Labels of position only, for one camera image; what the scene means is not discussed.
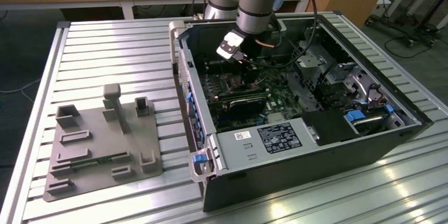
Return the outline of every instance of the white box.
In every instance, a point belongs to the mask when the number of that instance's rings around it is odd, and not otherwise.
[[[378,17],[383,17],[391,3],[392,2],[390,0],[378,0],[376,6],[372,10],[372,14],[375,14]]]

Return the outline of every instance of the green circuit board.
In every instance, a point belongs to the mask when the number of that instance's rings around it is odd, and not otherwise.
[[[303,113],[284,72],[276,69],[262,70],[258,80],[248,85],[242,85],[242,77],[236,74],[206,75],[202,78],[202,86],[218,132],[290,120]],[[260,113],[243,119],[226,118],[232,102],[260,98],[266,99]]]

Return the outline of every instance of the barcode sticker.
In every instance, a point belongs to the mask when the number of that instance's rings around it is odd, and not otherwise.
[[[251,138],[251,133],[248,131],[238,132],[235,134],[235,138],[236,138],[236,140],[243,140],[243,139]]]

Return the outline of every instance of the aluminum slotted table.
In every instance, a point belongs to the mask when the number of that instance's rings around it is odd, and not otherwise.
[[[0,223],[403,223],[448,220],[448,108],[344,16],[322,13],[436,122],[374,165],[215,212],[202,211],[175,90],[168,24],[186,18],[78,22],[56,30]],[[43,200],[56,107],[154,100],[164,173],[54,202]]]

